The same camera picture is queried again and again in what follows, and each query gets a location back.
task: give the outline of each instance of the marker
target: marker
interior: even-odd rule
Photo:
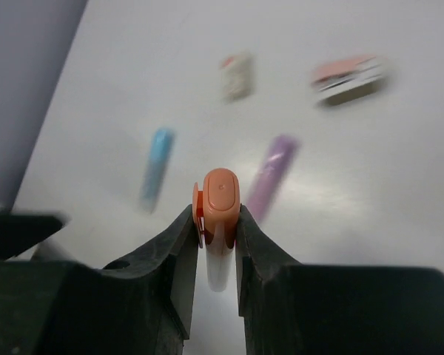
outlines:
[[[158,201],[173,141],[174,134],[169,129],[160,128],[153,136],[147,170],[141,187],[141,206],[149,213],[153,212]]]
[[[287,135],[281,135],[273,141],[246,203],[247,209],[258,223],[265,218],[275,192],[291,165],[297,146],[297,140]]]
[[[228,169],[214,169],[192,193],[192,218],[198,227],[199,246],[206,243],[207,277],[213,291],[227,285],[235,245],[240,189],[237,176]]]

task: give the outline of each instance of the purple cap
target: purple cap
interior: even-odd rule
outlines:
[[[297,139],[281,135],[273,140],[261,170],[255,178],[246,207],[261,223],[298,147]]]

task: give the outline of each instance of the blue marker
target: blue marker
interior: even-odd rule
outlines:
[[[141,188],[141,205],[149,213],[153,212],[158,200],[173,140],[174,134],[165,128],[160,128],[153,136],[147,170]]]

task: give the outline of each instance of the white eraser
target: white eraser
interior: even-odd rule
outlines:
[[[377,91],[386,71],[377,56],[359,55],[318,67],[312,86],[320,102],[341,104]]]
[[[221,64],[222,89],[225,99],[232,101],[250,95],[253,85],[253,57],[248,52],[231,55]]]

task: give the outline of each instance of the tabletop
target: tabletop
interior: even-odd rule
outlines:
[[[227,103],[218,66],[244,50],[255,91]],[[317,105],[313,69],[364,53],[388,60],[385,89]],[[161,126],[176,139],[147,214]],[[165,229],[211,169],[238,176],[243,203],[279,134],[301,144],[261,226],[279,246],[302,263],[444,271],[444,1],[89,1],[15,210],[64,212],[53,242],[102,267]],[[200,254],[185,354],[244,354],[233,269],[212,293]]]

